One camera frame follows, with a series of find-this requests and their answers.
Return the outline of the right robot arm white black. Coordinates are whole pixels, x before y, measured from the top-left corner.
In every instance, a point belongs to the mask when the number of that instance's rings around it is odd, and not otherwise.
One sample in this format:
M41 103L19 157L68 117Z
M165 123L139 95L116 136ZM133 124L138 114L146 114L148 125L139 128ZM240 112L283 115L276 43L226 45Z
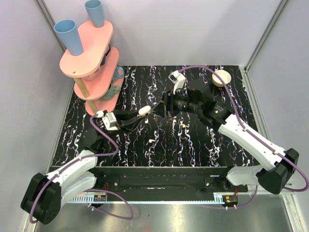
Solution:
M259 162L258 166L228 168L219 179L223 191L231 191L239 185L258 185L272 194L279 194L295 172L299 153L293 148L285 150L273 144L238 120L224 103L213 100L211 88L212 84L195 80L186 90L166 91L152 112L164 118L180 112L195 114L202 124L232 139Z

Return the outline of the beige earbud charging case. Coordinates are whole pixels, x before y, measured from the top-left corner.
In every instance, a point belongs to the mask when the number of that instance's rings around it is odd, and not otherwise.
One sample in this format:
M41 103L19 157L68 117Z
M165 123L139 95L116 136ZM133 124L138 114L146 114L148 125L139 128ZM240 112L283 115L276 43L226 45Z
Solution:
M147 106L142 107L142 108L138 111L138 114L139 114L140 116L145 116L145 115L151 113L151 110L152 110L152 109L151 109L151 106L147 105Z

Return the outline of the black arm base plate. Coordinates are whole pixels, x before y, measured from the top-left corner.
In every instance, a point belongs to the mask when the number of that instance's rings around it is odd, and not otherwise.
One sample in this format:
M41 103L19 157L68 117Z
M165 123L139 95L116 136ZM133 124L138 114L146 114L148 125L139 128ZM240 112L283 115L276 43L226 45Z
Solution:
M220 203L222 195L247 193L229 184L226 167L97 167L90 169L95 189L107 190L94 203Z

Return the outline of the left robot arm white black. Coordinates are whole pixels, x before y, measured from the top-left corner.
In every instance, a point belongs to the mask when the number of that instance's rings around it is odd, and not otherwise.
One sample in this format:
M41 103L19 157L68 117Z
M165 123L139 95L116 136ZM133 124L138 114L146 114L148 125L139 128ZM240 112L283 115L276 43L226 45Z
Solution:
M40 222L49 224L60 212L60 209L71 199L83 192L103 192L111 194L125 204L128 202L119 194L102 189L104 179L96 165L98 158L113 156L119 151L117 143L94 122L100 118L108 131L134 129L151 112L150 106L135 111L110 112L97 111L90 117L90 124L95 134L114 145L110 153L93 152L91 147L82 150L78 156L62 167L48 174L37 173L32 178L21 202L21 209L29 214L31 224Z

